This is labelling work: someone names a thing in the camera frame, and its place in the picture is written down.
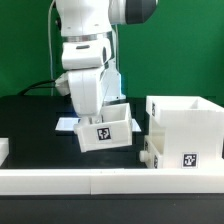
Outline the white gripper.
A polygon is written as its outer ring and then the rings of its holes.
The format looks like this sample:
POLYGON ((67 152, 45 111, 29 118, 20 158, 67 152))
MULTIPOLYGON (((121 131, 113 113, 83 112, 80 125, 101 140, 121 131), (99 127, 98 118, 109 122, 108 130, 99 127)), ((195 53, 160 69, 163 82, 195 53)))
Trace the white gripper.
POLYGON ((79 117, 97 116, 103 102, 104 67, 68 72, 72 104, 79 117))

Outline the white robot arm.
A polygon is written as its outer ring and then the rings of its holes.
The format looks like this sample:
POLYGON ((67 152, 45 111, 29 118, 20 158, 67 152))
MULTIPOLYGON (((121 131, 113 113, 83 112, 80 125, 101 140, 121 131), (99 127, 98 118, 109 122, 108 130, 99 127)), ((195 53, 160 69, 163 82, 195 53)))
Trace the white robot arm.
POLYGON ((63 37, 61 79, 68 83, 78 116, 96 116, 104 103, 122 97, 112 27, 146 22, 157 4, 158 0, 56 0, 63 37))

